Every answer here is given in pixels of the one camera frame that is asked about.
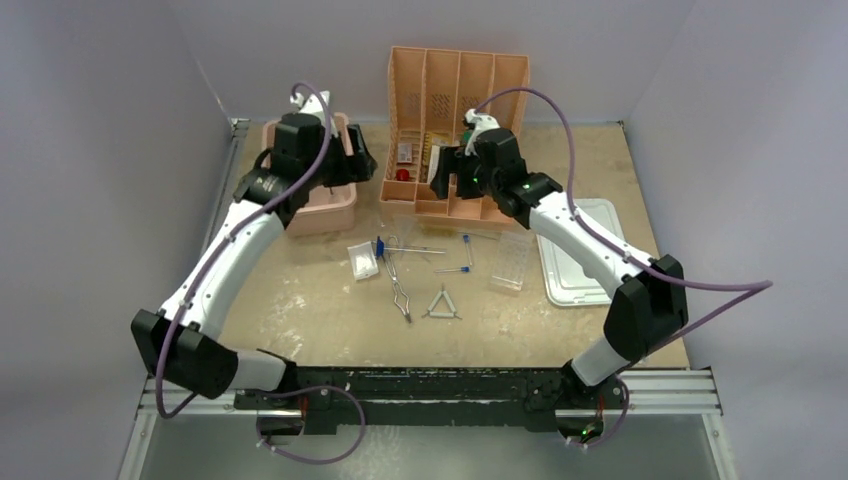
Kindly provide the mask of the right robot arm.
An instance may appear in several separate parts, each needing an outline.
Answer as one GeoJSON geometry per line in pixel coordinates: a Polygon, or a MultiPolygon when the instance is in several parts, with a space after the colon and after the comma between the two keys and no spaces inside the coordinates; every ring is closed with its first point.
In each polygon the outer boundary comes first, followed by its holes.
{"type": "Polygon", "coordinates": [[[494,128],[464,146],[440,148],[430,188],[440,199],[450,192],[490,197],[502,214],[568,254],[610,297],[602,336],[563,368],[561,392],[569,404],[588,405],[601,383],[687,324],[680,262],[654,259],[584,215],[558,182],[528,170],[510,130],[494,128]]]}

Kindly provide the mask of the metal crucible tongs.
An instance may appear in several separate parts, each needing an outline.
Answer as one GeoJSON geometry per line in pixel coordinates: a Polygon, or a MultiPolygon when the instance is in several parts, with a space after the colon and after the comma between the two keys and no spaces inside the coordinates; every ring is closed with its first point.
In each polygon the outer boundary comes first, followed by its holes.
{"type": "Polygon", "coordinates": [[[412,323],[412,318],[409,309],[410,298],[404,291],[398,277],[398,272],[396,268],[396,264],[393,257],[393,252],[390,250],[391,247],[399,247],[400,243],[398,238],[395,235],[389,235],[387,239],[384,241],[384,249],[382,258],[384,260],[389,278],[391,280],[392,289],[393,289],[393,303],[400,311],[404,320],[408,323],[412,323]]]}

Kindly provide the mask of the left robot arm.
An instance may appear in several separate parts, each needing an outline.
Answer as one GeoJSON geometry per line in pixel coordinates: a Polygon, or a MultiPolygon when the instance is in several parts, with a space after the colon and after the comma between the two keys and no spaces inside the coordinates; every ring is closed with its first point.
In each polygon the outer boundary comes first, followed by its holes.
{"type": "Polygon", "coordinates": [[[239,181],[223,224],[177,291],[156,311],[140,310],[131,332],[148,372],[215,399],[230,389],[259,390],[272,408],[297,399],[292,362],[264,351],[232,350],[219,343],[230,307],[265,250],[282,236],[319,187],[370,180],[377,163],[361,128],[342,114],[336,134],[322,145],[317,115],[286,114],[273,125],[272,143],[239,181]]]}

